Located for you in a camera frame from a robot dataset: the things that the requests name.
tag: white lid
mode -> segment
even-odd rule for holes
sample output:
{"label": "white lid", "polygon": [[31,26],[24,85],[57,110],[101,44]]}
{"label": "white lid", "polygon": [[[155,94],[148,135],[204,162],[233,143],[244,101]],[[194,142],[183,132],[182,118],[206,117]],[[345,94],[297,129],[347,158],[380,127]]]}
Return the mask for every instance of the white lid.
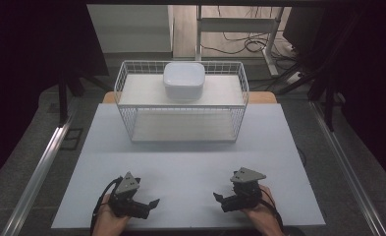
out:
{"label": "white lid", "polygon": [[171,62],[165,66],[164,85],[200,87],[204,84],[204,66],[195,62]]}

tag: dark curtain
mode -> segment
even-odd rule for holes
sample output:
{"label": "dark curtain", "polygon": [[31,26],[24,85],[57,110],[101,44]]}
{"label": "dark curtain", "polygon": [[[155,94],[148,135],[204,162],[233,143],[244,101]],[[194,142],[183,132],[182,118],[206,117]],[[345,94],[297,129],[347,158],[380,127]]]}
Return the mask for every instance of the dark curtain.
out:
{"label": "dark curtain", "polygon": [[386,1],[372,1],[337,63],[343,112],[386,170]]}
{"label": "dark curtain", "polygon": [[41,92],[75,69],[107,75],[88,10],[81,3],[0,1],[0,167],[38,107]]}

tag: human hand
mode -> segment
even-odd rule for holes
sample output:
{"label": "human hand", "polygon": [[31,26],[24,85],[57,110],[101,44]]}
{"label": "human hand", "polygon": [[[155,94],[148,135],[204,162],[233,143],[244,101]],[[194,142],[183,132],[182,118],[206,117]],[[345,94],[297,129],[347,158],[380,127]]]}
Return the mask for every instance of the human hand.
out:
{"label": "human hand", "polygon": [[[272,198],[272,194],[268,187],[259,185],[260,191],[262,191],[262,199],[267,203],[275,206],[275,202]],[[245,208],[242,212],[250,219],[257,231],[266,236],[283,236],[278,220],[273,212],[266,206],[258,204],[255,208]]]}
{"label": "human hand", "polygon": [[113,213],[109,202],[110,195],[104,196],[101,207],[98,210],[97,221],[95,222],[92,236],[119,236],[126,227],[129,216],[117,217]]}

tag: white wire basket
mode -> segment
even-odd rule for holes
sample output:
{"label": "white wire basket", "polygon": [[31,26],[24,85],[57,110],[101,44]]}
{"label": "white wire basket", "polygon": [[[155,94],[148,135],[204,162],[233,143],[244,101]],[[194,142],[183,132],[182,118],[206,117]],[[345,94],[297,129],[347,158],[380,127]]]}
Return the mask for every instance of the white wire basket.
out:
{"label": "white wire basket", "polygon": [[199,62],[205,69],[198,100],[172,100],[163,85],[170,61],[124,61],[115,100],[132,142],[235,142],[248,105],[241,62]]}

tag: white tabletop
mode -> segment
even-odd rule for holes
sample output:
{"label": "white tabletop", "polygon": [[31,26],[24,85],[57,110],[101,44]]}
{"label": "white tabletop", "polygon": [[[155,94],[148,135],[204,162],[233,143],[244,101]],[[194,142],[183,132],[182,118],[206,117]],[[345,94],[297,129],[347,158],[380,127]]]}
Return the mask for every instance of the white tabletop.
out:
{"label": "white tabletop", "polygon": [[140,177],[134,200],[160,199],[148,219],[128,229],[247,228],[239,211],[223,212],[213,192],[232,196],[233,171],[267,176],[284,225],[325,224],[279,104],[249,105],[234,144],[133,144],[115,104],[100,104],[52,228],[89,228],[98,197],[113,179]]}

